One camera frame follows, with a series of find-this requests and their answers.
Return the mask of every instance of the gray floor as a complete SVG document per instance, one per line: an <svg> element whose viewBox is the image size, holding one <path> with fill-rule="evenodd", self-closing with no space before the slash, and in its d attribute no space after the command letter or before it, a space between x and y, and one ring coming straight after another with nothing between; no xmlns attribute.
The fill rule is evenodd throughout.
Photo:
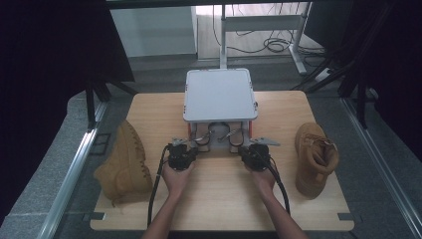
<svg viewBox="0 0 422 239"><path fill-rule="evenodd" d="M136 83L127 83L141 93L183 92L187 71L217 68L218 62L198 62L189 57L132 59ZM229 62L230 68L247 68L255 91L286 91L298 84L292 60L255 59ZM333 139L340 152L340 165L336 170L355 227L350 232L308 231L311 238L413 238L413 234L398 209L382 177L349 115L336 95L339 82L334 82L318 92L308 95L316 117L327 135ZM113 86L108 86L112 99L107 104L105 119L99 133L110 136L112 145L118 124L125 119L132 97ZM374 110L367 106L368 131L380 149L397 181L420 212L422 187L421 162L391 131ZM0 238L34 238L39 233L56 193L75 156L86 131L85 94L70 99L68 115L39 169L34 174L11 213L0 229ZM139 238L141 231L94 231L87 217L93 216L100 186L93 172L105 159L111 146L94 146L92 154L80 175L72 199L65 210L55 235L56 238ZM259 233L210 233L178 232L172 238L276 238L273 232Z"/></svg>

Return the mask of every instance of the human hand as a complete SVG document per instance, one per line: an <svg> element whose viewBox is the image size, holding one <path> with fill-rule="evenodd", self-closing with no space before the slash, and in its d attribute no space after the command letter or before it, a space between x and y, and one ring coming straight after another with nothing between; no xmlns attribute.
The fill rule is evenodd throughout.
<svg viewBox="0 0 422 239"><path fill-rule="evenodd" d="M189 175L195 167L195 162L190 163L189 167L183 171L176 171L168 163L164 163L162 168L162 177L168 188L169 196L180 197L189 181Z"/></svg>
<svg viewBox="0 0 422 239"><path fill-rule="evenodd" d="M246 164L245 167L251 173L254 183L258 187L261 196L274 195L273 188L274 184L276 183L276 179L274 178L270 169L266 168L264 171L254 171Z"/></svg>

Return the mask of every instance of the wall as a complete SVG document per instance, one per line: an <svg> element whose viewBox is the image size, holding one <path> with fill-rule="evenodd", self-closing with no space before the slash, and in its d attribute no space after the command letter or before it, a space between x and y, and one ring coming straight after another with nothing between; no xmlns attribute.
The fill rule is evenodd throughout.
<svg viewBox="0 0 422 239"><path fill-rule="evenodd" d="M194 7L111 10L128 57L196 54Z"/></svg>

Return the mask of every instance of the forearm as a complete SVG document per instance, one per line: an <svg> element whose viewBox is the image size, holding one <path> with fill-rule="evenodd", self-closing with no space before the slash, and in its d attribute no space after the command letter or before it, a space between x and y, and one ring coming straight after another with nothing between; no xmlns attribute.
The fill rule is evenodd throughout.
<svg viewBox="0 0 422 239"><path fill-rule="evenodd" d="M161 209L155 215L149 227L142 235L142 239L167 238L170 231L171 221L180 200L180 194L171 194L167 197Z"/></svg>
<svg viewBox="0 0 422 239"><path fill-rule="evenodd" d="M293 220L286 209L280 204L273 189L261 191L261 198L270 214L274 227L280 238L308 238L301 227Z"/></svg>

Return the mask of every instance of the aluminum rail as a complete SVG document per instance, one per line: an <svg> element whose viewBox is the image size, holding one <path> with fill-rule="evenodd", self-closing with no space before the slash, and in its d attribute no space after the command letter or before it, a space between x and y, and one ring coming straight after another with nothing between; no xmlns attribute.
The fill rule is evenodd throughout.
<svg viewBox="0 0 422 239"><path fill-rule="evenodd" d="M100 103L96 112L96 122L100 122L106 111L107 103ZM79 176L82 169L84 168L85 161L90 152L91 146L93 145L94 139L96 138L99 124L93 130L86 132L78 151L69 167L68 173L66 174L63 184L59 189L56 199L50 208L49 213L44 221L43 226L37 236L38 239L53 238L56 233L57 227L59 226L60 220L65 212L65 209L71 199L75 185L78 182Z"/></svg>
<svg viewBox="0 0 422 239"><path fill-rule="evenodd" d="M418 211L410 198L407 196L406 192L398 183L393 172L373 141L369 131L364 129L355 117L355 109L353 105L346 99L341 99L340 101L414 237L422 238L422 220Z"/></svg>

